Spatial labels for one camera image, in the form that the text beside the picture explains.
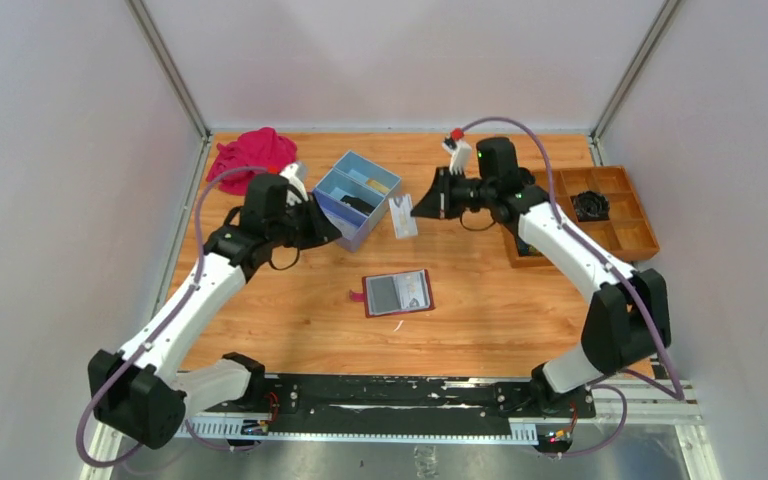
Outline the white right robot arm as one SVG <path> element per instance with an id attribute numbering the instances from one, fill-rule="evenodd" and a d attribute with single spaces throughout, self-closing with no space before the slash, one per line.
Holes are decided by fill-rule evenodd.
<path id="1" fill-rule="evenodd" d="M 471 147 L 454 132 L 442 145 L 450 162 L 436 169 L 412 216 L 455 219 L 486 209 L 589 303 L 576 346 L 533 370 L 537 392 L 559 397 L 666 350 L 671 332 L 662 275 L 636 269 L 589 237 L 558 206 L 553 188 L 527 179 L 509 138 L 486 138 Z"/>

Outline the silver VIP card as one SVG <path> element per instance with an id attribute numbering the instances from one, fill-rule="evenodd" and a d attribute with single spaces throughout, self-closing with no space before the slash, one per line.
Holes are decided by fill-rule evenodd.
<path id="1" fill-rule="evenodd" d="M 403 311 L 424 310 L 432 306 L 425 270 L 397 274 L 394 285 Z"/>

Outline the red leather card holder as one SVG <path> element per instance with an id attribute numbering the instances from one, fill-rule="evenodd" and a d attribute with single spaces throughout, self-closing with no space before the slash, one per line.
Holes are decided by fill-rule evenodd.
<path id="1" fill-rule="evenodd" d="M 348 298 L 362 304 L 368 318 L 435 309 L 427 269 L 365 276 L 361 290 L 350 290 Z"/>

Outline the white diamond card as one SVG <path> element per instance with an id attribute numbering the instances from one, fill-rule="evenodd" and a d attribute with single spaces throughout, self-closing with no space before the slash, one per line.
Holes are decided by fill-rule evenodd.
<path id="1" fill-rule="evenodd" d="M 388 199 L 389 211 L 394 228 L 396 239 L 403 240 L 416 237 L 418 226 L 415 218 L 411 215 L 413 201 L 410 194 L 394 196 Z"/>

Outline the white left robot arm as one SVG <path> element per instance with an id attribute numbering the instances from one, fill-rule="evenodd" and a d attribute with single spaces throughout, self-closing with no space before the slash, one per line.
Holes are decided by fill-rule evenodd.
<path id="1" fill-rule="evenodd" d="M 159 449 L 185 421 L 211 407 L 266 402 L 265 367 L 250 357 L 231 352 L 188 372 L 181 364 L 219 310 L 261 266 L 272 265 L 274 250 L 301 252 L 340 236 L 290 168 L 256 174 L 242 205 L 212 233 L 196 233 L 194 267 L 167 303 L 116 352 L 100 350 L 91 358 L 92 398 L 79 425 L 94 418 Z"/>

